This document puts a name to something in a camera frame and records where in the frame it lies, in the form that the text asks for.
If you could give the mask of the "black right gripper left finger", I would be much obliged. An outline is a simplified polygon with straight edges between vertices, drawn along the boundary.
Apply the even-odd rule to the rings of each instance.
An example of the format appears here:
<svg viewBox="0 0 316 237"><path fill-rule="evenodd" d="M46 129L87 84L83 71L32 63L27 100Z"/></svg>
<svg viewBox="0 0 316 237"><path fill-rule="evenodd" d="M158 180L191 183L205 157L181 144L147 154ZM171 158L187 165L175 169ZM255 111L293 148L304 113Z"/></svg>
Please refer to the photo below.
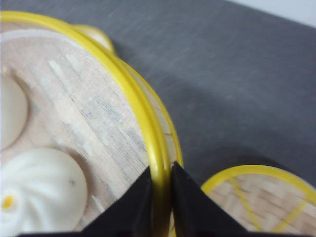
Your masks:
<svg viewBox="0 0 316 237"><path fill-rule="evenodd" d="M125 194L79 232L20 234L21 237L150 237L153 185L147 168Z"/></svg>

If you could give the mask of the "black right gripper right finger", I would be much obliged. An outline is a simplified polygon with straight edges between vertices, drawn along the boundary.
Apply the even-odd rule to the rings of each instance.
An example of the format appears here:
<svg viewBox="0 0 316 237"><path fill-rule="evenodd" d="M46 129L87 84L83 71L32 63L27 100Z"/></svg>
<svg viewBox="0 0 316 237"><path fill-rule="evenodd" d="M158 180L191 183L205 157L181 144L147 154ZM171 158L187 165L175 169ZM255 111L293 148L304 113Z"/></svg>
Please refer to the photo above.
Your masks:
<svg viewBox="0 0 316 237"><path fill-rule="evenodd" d="M209 169L209 178L238 165L268 165L293 171L271 160L222 160ZM208 197L183 167L172 168L172 206L178 237L311 237L310 235L249 231Z"/></svg>

